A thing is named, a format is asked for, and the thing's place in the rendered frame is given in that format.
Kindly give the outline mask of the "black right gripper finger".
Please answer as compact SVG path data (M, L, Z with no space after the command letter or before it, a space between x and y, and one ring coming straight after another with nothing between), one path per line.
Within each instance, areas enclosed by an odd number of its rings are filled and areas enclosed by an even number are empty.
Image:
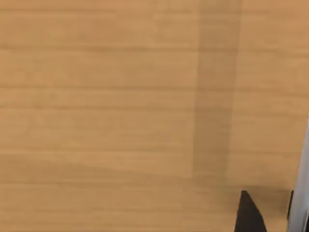
M246 190L240 194L235 232L267 232L264 219Z

